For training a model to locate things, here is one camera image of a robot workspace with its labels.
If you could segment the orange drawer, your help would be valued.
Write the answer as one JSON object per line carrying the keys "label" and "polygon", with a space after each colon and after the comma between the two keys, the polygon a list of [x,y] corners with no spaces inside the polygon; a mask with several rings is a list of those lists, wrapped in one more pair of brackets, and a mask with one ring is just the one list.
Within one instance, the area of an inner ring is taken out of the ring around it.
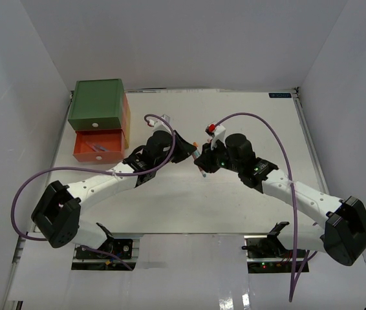
{"label": "orange drawer", "polygon": [[73,156],[80,163],[118,163],[125,156],[121,129],[77,131]]}

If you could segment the green top drawer box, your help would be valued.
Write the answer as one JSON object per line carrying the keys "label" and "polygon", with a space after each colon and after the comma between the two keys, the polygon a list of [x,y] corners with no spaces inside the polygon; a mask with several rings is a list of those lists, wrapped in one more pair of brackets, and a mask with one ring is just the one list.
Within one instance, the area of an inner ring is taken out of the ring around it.
{"label": "green top drawer box", "polygon": [[121,79],[77,81],[68,122],[75,131],[120,129],[124,118]]}

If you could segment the purple cap thin pen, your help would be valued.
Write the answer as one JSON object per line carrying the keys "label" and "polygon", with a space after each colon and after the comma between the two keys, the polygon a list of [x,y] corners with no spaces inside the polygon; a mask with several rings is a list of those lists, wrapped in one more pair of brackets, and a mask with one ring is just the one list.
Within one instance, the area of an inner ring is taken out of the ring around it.
{"label": "purple cap thin pen", "polygon": [[94,151],[97,151],[97,148],[95,147],[95,145],[94,144],[92,144],[92,143],[90,143],[90,142],[88,142],[88,141],[86,141],[85,142],[91,149],[93,149]]}

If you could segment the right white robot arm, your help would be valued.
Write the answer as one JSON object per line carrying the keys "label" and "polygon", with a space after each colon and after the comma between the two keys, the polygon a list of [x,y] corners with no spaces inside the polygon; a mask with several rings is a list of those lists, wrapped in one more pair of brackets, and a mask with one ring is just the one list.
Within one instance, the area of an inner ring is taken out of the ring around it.
{"label": "right white robot arm", "polygon": [[366,208],[361,200],[329,196],[290,181],[277,165],[255,155],[245,135],[231,134],[224,141],[203,144],[194,163],[206,173],[232,171],[248,188],[276,198],[290,205],[294,215],[302,213],[312,220],[301,229],[296,221],[276,224],[263,244],[273,256],[284,257],[293,249],[318,251],[351,266],[366,250]]}

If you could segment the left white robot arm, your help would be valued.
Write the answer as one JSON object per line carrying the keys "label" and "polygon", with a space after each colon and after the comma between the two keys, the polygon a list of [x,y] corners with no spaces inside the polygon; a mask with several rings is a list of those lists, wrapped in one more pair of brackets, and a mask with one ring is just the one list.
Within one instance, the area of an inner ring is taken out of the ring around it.
{"label": "left white robot arm", "polygon": [[100,258],[113,249],[112,234],[100,223],[81,218],[82,214],[119,192],[134,189],[156,175],[155,167],[162,162],[179,163],[190,157],[196,147],[177,132],[158,130],[145,145],[113,168],[91,178],[68,185],[54,181],[47,186],[34,209],[31,219],[51,247],[68,243],[91,248]]}

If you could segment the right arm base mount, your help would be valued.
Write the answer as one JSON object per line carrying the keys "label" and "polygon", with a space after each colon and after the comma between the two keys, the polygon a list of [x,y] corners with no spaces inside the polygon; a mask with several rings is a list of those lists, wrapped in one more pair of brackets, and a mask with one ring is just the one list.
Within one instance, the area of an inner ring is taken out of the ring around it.
{"label": "right arm base mount", "polygon": [[276,223],[272,230],[264,235],[244,237],[241,249],[246,254],[246,263],[249,274],[286,274],[292,270],[292,249],[285,247],[279,240],[279,235],[289,222]]}

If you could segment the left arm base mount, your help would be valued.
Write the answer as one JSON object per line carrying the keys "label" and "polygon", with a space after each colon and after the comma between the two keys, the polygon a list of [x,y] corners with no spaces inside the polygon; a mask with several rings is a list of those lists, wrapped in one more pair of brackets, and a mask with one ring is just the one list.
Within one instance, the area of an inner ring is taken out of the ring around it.
{"label": "left arm base mount", "polygon": [[136,262],[133,261],[134,240],[116,238],[102,224],[96,224],[106,237],[97,249],[90,246],[75,248],[72,270],[82,271],[133,271]]}

